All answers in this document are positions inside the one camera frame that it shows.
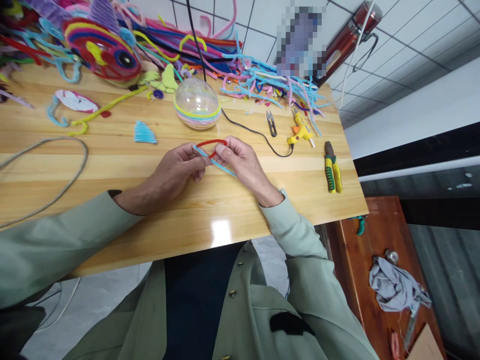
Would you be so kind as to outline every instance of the sleeve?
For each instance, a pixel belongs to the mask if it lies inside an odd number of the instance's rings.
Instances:
[[[286,192],[277,206],[260,207],[287,255],[288,301],[315,331],[328,359],[378,360],[362,325],[350,310],[335,277],[334,263],[313,225],[297,213]]]
[[[115,203],[118,193],[0,232],[0,310],[58,281],[140,221]]]

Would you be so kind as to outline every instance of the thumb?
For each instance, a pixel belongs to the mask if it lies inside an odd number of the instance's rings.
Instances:
[[[222,160],[225,160],[227,163],[231,164],[233,167],[239,164],[240,161],[242,160],[240,157],[235,155],[230,148],[226,147],[222,143],[218,143],[215,146],[215,152],[219,157],[222,158]]]
[[[185,175],[189,176],[193,172],[205,169],[205,167],[211,164],[212,162],[208,157],[198,156],[191,160],[182,162],[182,170],[184,171]]]

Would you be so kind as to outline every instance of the clear plastic egg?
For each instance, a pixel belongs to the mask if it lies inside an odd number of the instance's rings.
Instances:
[[[178,85],[173,105],[185,124],[199,130],[214,126],[221,113],[215,91],[196,78],[187,78]]]

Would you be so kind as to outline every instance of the light green jacket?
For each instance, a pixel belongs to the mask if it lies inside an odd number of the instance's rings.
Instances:
[[[248,241],[231,270],[212,359],[378,360],[347,305],[319,235],[282,193],[285,200],[281,204],[261,210],[287,254],[288,299],[266,286],[262,265]],[[66,213],[0,233],[0,309],[8,308],[4,315],[142,219],[119,208],[111,194],[102,193]],[[270,318],[280,312],[301,317],[315,336],[272,332]],[[159,260],[138,287],[65,358],[160,360],[167,346],[166,318],[164,262]],[[0,335],[5,329],[12,327],[0,326]]]

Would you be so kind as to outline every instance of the wrist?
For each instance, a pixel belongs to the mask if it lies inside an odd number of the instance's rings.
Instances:
[[[285,200],[283,194],[270,182],[264,186],[259,186],[253,194],[264,208],[275,207]]]
[[[145,191],[142,185],[115,195],[113,201],[127,213],[145,216],[152,212],[156,197]]]

